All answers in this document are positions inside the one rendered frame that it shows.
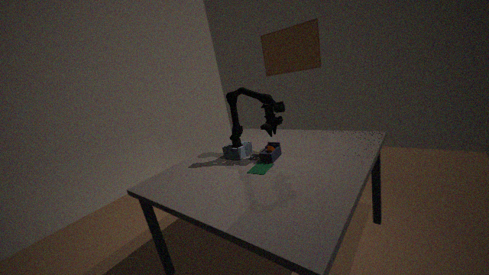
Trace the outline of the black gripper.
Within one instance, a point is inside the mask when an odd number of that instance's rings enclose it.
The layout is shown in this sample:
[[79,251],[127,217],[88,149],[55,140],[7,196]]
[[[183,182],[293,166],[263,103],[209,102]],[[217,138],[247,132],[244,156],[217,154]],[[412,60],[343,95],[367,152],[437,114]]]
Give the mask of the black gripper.
[[266,118],[266,120],[267,120],[267,121],[265,122],[266,124],[263,124],[263,125],[261,126],[261,130],[266,130],[266,131],[267,131],[267,133],[268,133],[268,134],[269,134],[271,137],[272,137],[272,131],[273,131],[273,133],[274,133],[274,134],[276,134],[276,130],[277,130],[277,126],[278,126],[277,124],[274,124],[274,123],[273,123],[273,124],[271,124],[271,123],[270,123],[270,118],[271,118],[272,116],[273,116],[273,118],[274,118],[275,114],[273,113],[273,114],[270,114],[270,115],[265,115],[264,117],[265,117],[265,118]]

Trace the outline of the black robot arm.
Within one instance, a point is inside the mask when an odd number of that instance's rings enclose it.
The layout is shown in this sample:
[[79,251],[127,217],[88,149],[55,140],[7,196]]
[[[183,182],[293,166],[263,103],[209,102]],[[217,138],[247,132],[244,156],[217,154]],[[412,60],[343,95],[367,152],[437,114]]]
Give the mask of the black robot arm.
[[[283,102],[275,102],[272,99],[272,96],[268,95],[268,94],[261,94],[258,92],[254,92],[254,91],[251,91],[249,89],[245,89],[244,87],[241,87],[241,88],[235,90],[234,92],[227,93],[226,98],[227,98],[227,101],[230,105],[231,114],[232,114],[232,123],[233,123],[232,135],[230,137],[230,140],[232,141],[232,145],[233,145],[232,147],[235,147],[235,148],[238,148],[238,147],[243,145],[243,144],[241,144],[241,139],[240,139],[241,134],[243,132],[243,129],[242,129],[242,126],[240,126],[240,124],[239,124],[238,111],[237,111],[237,105],[236,105],[237,96],[239,96],[240,94],[250,96],[250,97],[255,98],[255,99],[259,100],[260,102],[262,102],[263,105],[261,108],[264,108],[265,115],[270,115],[270,114],[273,114],[274,112],[276,112],[276,113],[285,112],[284,103]],[[273,109],[273,107],[274,107],[274,109]],[[280,124],[282,124],[282,120],[283,120],[282,116],[279,116],[279,117],[274,116],[274,118],[272,116],[270,118],[270,123],[280,125]]]

